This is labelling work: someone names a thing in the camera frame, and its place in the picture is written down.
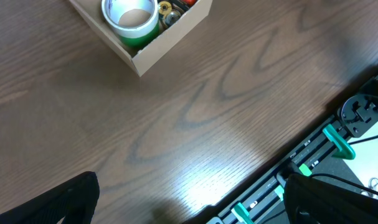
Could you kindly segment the beige masking tape roll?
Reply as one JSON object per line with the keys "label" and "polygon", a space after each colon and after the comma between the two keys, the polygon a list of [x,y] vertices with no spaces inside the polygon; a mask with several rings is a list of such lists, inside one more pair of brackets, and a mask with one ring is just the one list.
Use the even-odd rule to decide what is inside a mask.
{"label": "beige masking tape roll", "polygon": [[137,39],[158,25],[157,0],[102,0],[102,13],[120,36]]}

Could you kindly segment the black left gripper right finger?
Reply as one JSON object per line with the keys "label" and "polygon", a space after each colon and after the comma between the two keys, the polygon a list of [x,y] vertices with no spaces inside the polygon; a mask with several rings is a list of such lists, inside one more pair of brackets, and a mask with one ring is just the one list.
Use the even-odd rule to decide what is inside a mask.
{"label": "black left gripper right finger", "polygon": [[315,177],[287,178],[283,202],[290,223],[378,223],[378,199]]}

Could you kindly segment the brown cardboard box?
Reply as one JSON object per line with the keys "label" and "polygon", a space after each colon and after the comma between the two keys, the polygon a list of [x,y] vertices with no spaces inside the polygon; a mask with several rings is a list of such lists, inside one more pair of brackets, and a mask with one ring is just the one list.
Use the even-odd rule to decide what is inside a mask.
{"label": "brown cardboard box", "polygon": [[171,27],[162,30],[159,20],[159,35],[148,45],[131,48],[124,45],[107,23],[101,9],[102,1],[70,0],[90,28],[138,75],[144,75],[164,54],[208,16],[212,1],[199,0]]}

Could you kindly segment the black teardrop tape measure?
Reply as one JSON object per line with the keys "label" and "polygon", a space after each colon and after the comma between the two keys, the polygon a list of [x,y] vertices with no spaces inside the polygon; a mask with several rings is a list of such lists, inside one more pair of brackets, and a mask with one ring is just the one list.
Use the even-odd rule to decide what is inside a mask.
{"label": "black teardrop tape measure", "polygon": [[179,0],[158,1],[159,20],[165,29],[171,27],[185,13],[187,7]]}

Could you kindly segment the red stapler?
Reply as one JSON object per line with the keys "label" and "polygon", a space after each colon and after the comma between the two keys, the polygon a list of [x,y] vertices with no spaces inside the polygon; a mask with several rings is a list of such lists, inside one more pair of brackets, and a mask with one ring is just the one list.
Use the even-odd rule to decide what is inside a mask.
{"label": "red stapler", "polygon": [[193,5],[195,5],[195,3],[197,2],[197,0],[182,0],[182,2],[189,6],[189,7],[192,7]]}

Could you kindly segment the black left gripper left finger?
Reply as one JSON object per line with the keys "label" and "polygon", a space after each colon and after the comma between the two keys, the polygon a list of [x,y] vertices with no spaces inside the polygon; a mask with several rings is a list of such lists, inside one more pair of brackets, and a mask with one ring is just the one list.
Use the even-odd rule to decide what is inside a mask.
{"label": "black left gripper left finger", "polygon": [[0,223],[90,223],[99,196],[96,173],[86,171],[0,214]]}

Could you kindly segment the green tape roll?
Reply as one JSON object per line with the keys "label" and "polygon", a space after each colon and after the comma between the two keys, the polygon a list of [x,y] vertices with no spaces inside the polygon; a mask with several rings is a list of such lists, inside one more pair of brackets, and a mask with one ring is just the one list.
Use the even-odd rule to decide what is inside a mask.
{"label": "green tape roll", "polygon": [[128,37],[120,36],[120,40],[127,47],[141,48],[141,47],[145,47],[150,42],[152,42],[158,35],[159,35],[159,24],[156,24],[156,26],[151,32],[149,32],[148,34],[142,37],[128,38]]}

